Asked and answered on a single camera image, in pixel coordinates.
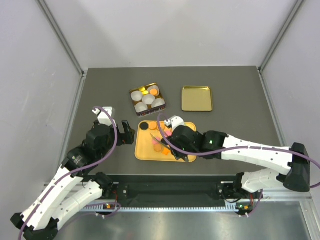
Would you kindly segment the orange fish shaped cookie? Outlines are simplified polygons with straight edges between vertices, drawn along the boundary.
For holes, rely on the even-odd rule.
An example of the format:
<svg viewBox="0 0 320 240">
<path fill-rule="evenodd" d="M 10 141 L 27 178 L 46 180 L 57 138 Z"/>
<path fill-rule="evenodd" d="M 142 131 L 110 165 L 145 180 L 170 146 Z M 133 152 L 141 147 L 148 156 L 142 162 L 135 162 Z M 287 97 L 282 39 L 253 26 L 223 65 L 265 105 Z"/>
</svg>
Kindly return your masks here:
<svg viewBox="0 0 320 240">
<path fill-rule="evenodd" d="M 169 154 L 171 154 L 171 150 L 169 148 L 164 147 L 161 153 L 163 155 L 168 156 Z"/>
</svg>

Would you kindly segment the tan round biscuit front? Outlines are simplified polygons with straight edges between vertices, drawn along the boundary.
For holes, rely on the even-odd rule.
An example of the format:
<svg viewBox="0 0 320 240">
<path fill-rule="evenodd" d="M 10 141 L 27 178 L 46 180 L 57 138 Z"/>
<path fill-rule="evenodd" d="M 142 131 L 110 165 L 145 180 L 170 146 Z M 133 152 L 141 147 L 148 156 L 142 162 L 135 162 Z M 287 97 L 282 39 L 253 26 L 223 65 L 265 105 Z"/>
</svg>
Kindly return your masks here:
<svg viewBox="0 0 320 240">
<path fill-rule="evenodd" d="M 153 96 L 158 96 L 160 94 L 159 90 L 156 88 L 151 89 L 149 93 Z"/>
</svg>

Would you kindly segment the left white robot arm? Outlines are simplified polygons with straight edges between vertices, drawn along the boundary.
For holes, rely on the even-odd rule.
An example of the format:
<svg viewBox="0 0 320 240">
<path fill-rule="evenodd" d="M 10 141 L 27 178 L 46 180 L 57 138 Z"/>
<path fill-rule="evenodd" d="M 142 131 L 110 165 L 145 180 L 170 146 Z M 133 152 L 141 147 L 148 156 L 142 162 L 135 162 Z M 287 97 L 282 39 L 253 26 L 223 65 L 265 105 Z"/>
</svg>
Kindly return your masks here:
<svg viewBox="0 0 320 240">
<path fill-rule="evenodd" d="M 117 146 L 132 145 L 135 130 L 122 121 L 124 132 L 112 122 L 105 125 L 96 120 L 83 142 L 70 150 L 55 176 L 23 212 L 10 221 L 20 230 L 18 239 L 52 240 L 64 224 L 89 203 L 116 195 L 114 183 L 106 174 L 89 173 L 106 160 Z"/>
</svg>

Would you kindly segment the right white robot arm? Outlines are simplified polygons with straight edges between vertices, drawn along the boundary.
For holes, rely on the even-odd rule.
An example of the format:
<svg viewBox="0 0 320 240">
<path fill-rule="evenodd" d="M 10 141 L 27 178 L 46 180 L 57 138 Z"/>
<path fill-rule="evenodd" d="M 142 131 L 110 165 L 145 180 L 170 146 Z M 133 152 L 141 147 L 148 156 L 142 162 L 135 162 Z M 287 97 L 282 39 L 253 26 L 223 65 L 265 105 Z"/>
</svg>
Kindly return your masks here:
<svg viewBox="0 0 320 240">
<path fill-rule="evenodd" d="M 309 155 L 301 143 L 295 142 L 291 147 L 273 147 L 219 131 L 200 133 L 183 125 L 176 127 L 167 140 L 177 160 L 194 155 L 207 160 L 239 161 L 263 167 L 259 171 L 236 175 L 233 192 L 239 198 L 281 186 L 298 193 L 310 191 Z"/>
</svg>

